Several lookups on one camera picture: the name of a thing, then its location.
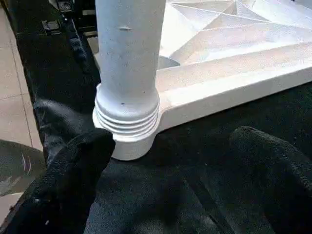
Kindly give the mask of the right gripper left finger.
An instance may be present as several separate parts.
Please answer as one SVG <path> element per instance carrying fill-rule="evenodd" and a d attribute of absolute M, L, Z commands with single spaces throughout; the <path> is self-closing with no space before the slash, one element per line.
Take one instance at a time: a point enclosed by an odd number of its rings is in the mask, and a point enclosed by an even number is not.
<path fill-rule="evenodd" d="M 82 234 L 102 171 L 115 149 L 113 135 L 96 128 L 62 148 L 4 220 L 6 234 Z"/>

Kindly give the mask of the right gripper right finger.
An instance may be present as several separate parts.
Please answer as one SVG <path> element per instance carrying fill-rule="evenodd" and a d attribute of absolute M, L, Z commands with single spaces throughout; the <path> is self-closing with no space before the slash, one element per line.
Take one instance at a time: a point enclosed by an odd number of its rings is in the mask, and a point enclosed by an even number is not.
<path fill-rule="evenodd" d="M 257 188 L 266 218 L 277 234 L 312 232 L 312 161 L 287 141 L 242 126 L 230 147 Z"/>

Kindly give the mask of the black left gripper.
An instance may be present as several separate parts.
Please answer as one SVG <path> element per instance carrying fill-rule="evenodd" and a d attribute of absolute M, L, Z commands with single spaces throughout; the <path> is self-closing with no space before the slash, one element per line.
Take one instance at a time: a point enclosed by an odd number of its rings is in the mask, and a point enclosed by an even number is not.
<path fill-rule="evenodd" d="M 45 33 L 59 34 L 62 30 L 66 31 L 75 62 L 84 74 L 91 74 L 87 52 L 79 33 L 97 33 L 95 1 L 50 0 L 49 3 L 60 13 L 61 19 L 43 20 L 41 24 Z"/>

